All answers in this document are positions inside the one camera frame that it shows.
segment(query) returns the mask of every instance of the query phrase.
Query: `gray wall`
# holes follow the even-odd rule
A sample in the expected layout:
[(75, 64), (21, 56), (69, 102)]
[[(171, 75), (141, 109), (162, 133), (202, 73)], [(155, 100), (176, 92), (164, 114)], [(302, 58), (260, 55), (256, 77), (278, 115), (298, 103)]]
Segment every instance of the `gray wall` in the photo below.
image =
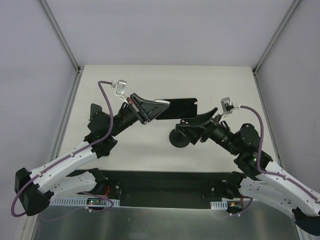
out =
[(47, 160), (75, 71), (36, 0), (0, 2), (0, 46), (0, 239), (11, 240), (15, 172)]
[(251, 66), (293, 0), (48, 0), (85, 64)]
[(320, 192), (320, 1), (304, 0), (258, 82), (284, 168)]

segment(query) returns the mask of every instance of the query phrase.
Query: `black smartphone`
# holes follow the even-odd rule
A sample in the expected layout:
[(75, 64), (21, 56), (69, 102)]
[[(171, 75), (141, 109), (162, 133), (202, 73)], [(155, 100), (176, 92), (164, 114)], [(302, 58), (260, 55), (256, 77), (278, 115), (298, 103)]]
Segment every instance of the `black smartphone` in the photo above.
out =
[(157, 116), (157, 120), (193, 119), (198, 114), (198, 100), (196, 98), (166, 98), (156, 99), (170, 102), (169, 108)]

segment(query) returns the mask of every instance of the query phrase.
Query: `cable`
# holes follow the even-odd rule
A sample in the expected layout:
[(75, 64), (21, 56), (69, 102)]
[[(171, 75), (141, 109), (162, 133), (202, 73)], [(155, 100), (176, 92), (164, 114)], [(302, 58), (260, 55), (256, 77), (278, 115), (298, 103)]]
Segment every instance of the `cable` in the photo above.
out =
[(241, 214), (245, 213), (250, 208), (250, 206), (252, 205), (253, 201), (254, 201), (254, 199), (251, 198), (249, 203), (248, 203), (248, 205), (242, 211), (240, 211), (238, 213), (230, 213), (230, 214), (228, 214), (228, 215), (226, 215), (224, 217), (221, 217), (221, 218), (220, 217), (216, 217), (214, 214), (212, 214), (212, 215), (214, 216), (215, 219), (218, 219), (218, 220), (224, 220), (224, 219), (227, 219), (227, 218), (232, 217), (232, 216), (240, 217)]
[(277, 176), (277, 177), (280, 177), (280, 178), (288, 180), (289, 182), (293, 183), (298, 188), (300, 188), (302, 191), (304, 191), (306, 194), (308, 194), (312, 199), (317, 201), (318, 198), (316, 196), (314, 196), (305, 187), (303, 187), (301, 184), (299, 184), (298, 182), (294, 181), (293, 179), (287, 178), (285, 175), (280, 174), (280, 173), (264, 171), (264, 170), (261, 169), (261, 167), (260, 167), (260, 158), (261, 158), (261, 151), (262, 151), (262, 143), (264, 141), (264, 123), (262, 121), (262, 118), (261, 118), (260, 114), (256, 110), (254, 110), (252, 107), (241, 105), (240, 108), (247, 109), (247, 110), (250, 110), (251, 112), (253, 112), (257, 116), (257, 118), (259, 120), (259, 123), (260, 123), (260, 141), (259, 141), (259, 145), (258, 145), (258, 153), (257, 153), (257, 158), (256, 158), (256, 168), (257, 168), (257, 170), (261, 174), (269, 174), (269, 175)]
[(105, 194), (104, 194), (104, 197), (108, 197), (108, 194), (109, 194), (109, 191), (110, 191), (110, 187), (109, 186), (106, 186), (105, 188)]
[[(85, 191), (83, 191), (82, 193), (85, 194), (85, 195), (89, 195), (89, 196), (95, 197), (95, 198), (106, 200), (107, 202), (109, 202), (111, 204), (110, 206), (105, 207), (105, 208), (103, 208), (101, 210), (90, 209), (89, 212), (101, 213), (101, 212), (108, 211), (109, 209), (111, 209), (114, 206), (114, 202), (111, 201), (110, 199), (104, 197), (104, 196), (94, 195), (94, 194), (91, 194), (91, 193), (85, 192)], [(62, 215), (62, 216), (59, 216), (59, 217), (56, 217), (56, 218), (53, 218), (53, 219), (45, 219), (43, 216), (40, 216), (40, 218), (45, 222), (55, 222), (55, 221), (58, 221), (60, 219), (64, 219), (64, 218), (68, 217), (69, 215), (73, 214), (74, 212), (76, 212), (76, 211), (78, 211), (80, 209), (87, 209), (87, 207), (83, 207), (83, 206), (77, 207), (77, 208), (73, 209), (72, 211), (66, 213), (65, 215)]]
[[(76, 150), (75, 152), (71, 153), (70, 155), (67, 155), (67, 156), (61, 158), (59, 161), (55, 162), (54, 164), (48, 166), (47, 168), (45, 168), (44, 170), (42, 170), (42, 171), (40, 172), (41, 175), (43, 175), (44, 173), (46, 173), (47, 171), (49, 171), (50, 169), (52, 169), (52, 168), (55, 167), (56, 165), (60, 164), (61, 162), (69, 159), (70, 157), (72, 157), (72, 156), (74, 156), (74, 155), (82, 152), (83, 150), (85, 150), (85, 149), (87, 149), (87, 148), (89, 148), (89, 147), (91, 147), (91, 146), (93, 146), (93, 145), (95, 145), (95, 144), (98, 144), (98, 143), (102, 142), (102, 141), (105, 140), (107, 137), (109, 137), (109, 135), (110, 135), (111, 132), (112, 132), (113, 126), (114, 126), (114, 115), (113, 115), (113, 112), (112, 112), (111, 104), (110, 104), (110, 102), (109, 102), (109, 100), (108, 100), (108, 97), (107, 97), (107, 95), (106, 95), (106, 92), (104, 91), (104, 89), (103, 89), (103, 87), (102, 87), (102, 84), (109, 84), (109, 85), (111, 85), (112, 82), (109, 82), (109, 81), (98, 81), (98, 86), (99, 86), (99, 88), (100, 88), (100, 90), (101, 90), (101, 92), (102, 92), (102, 95), (103, 95), (104, 100), (105, 100), (105, 102), (106, 102), (106, 104), (107, 104), (107, 106), (108, 106), (108, 110), (109, 110), (109, 114), (110, 114), (110, 126), (109, 126), (109, 129), (108, 129), (108, 132), (106, 133), (106, 135), (105, 135), (104, 137), (102, 137), (102, 138), (100, 138), (100, 139), (98, 139), (98, 140), (96, 140), (96, 141), (94, 141), (94, 142), (92, 142), (92, 143), (90, 143), (90, 144), (88, 144), (88, 145), (80, 148), (79, 150)], [(31, 179), (18, 191), (18, 193), (15, 195), (15, 197), (14, 197), (14, 199), (13, 199), (13, 202), (12, 202), (12, 205), (11, 205), (11, 215), (12, 215), (13, 217), (18, 218), (18, 217), (21, 217), (21, 216), (23, 216), (23, 215), (26, 214), (26, 212), (19, 213), (19, 214), (16, 214), (16, 213), (15, 213), (16, 203), (17, 203), (18, 198), (19, 198), (19, 196), (21, 195), (21, 193), (22, 193), (34, 180), (36, 180), (36, 179), (39, 178), (39, 177), (40, 177), (39, 175), (36, 175), (36, 176), (34, 176), (33, 178), (31, 178)]]
[(245, 198), (245, 196), (241, 196), (241, 200), (239, 201), (239, 203), (241, 204), (241, 206), (244, 206), (244, 198)]

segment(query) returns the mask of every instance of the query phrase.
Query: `silver bracket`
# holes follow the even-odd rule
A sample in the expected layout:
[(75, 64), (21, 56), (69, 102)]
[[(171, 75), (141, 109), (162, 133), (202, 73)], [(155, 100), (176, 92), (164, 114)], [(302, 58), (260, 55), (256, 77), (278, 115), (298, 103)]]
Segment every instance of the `silver bracket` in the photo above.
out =
[(225, 97), (225, 98), (221, 99), (221, 105), (222, 105), (223, 113), (221, 115), (221, 119), (220, 119), (219, 122), (225, 120), (227, 117), (229, 117), (232, 114), (233, 109), (227, 110), (227, 106), (230, 106), (232, 104), (233, 103), (231, 102), (230, 97)]
[(114, 95), (128, 104), (127, 98), (125, 96), (126, 85), (127, 81), (119, 80), (118, 82), (113, 81), (111, 87), (115, 88)]
[(228, 209), (228, 202), (223, 201), (211, 201), (210, 206), (212, 210), (227, 210)]
[[(88, 199), (94, 199), (94, 197), (87, 196), (66, 196), (63, 198), (59, 198), (50, 203), (51, 206), (69, 206), (69, 207), (110, 207), (111, 203), (106, 200), (101, 200), (100, 205), (90, 205), (87, 204)], [(110, 199), (113, 202), (113, 207), (120, 207), (120, 200)]]

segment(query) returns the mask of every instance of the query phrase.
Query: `white floor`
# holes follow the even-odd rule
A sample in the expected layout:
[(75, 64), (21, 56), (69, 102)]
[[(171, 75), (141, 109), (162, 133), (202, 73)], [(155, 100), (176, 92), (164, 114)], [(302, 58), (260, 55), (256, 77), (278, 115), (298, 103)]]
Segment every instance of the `white floor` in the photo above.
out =
[[(126, 95), (138, 94), (147, 100), (159, 98), (195, 97), (198, 114), (218, 107), (222, 113), (221, 99), (230, 97), (235, 104), (255, 108), (261, 115), (263, 109), (250, 67), (226, 66), (167, 66), (167, 65), (86, 65), (77, 91), (70, 120), (63, 140), (61, 153), (73, 148), (89, 133), (87, 124), (90, 104), (108, 107), (98, 88), (98, 81), (127, 81)], [(114, 88), (104, 87), (114, 114), (122, 102), (114, 95)], [(189, 144), (175, 148), (169, 142), (169, 133), (178, 120), (154, 120), (147, 125), (136, 122), (119, 134), (118, 144), (109, 157), (101, 157), (84, 165), (82, 169), (175, 172), (231, 172), (239, 171), (229, 154), (213, 141)], [(248, 110), (236, 111), (227, 119), (235, 133), (242, 124), (251, 123), (256, 129), (259, 122)], [(263, 150), (275, 158), (267, 124)]]

